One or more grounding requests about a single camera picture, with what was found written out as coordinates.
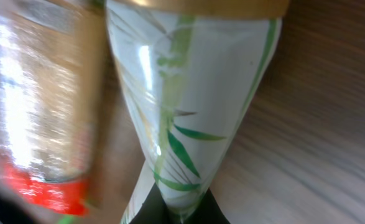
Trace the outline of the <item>white refill pouch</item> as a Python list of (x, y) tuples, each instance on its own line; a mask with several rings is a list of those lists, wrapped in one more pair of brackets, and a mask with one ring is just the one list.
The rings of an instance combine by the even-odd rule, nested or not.
[(106, 3), (122, 92), (160, 215), (191, 223), (277, 47), (288, 0)]

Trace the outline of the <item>orange spaghetti pack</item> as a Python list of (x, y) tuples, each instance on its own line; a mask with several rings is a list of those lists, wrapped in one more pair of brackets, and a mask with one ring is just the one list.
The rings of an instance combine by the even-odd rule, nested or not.
[(0, 178), (26, 201), (86, 214), (107, 53), (103, 1), (0, 0)]

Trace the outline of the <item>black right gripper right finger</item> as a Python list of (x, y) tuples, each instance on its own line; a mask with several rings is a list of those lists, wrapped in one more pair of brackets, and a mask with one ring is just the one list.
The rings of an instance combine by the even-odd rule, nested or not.
[(230, 224), (217, 204), (211, 190), (204, 194), (195, 212), (188, 217), (184, 224)]

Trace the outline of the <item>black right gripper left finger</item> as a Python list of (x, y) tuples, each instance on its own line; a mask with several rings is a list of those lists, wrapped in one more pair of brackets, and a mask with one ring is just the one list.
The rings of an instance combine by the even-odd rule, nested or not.
[(160, 190), (154, 184), (137, 215), (129, 224), (172, 224)]

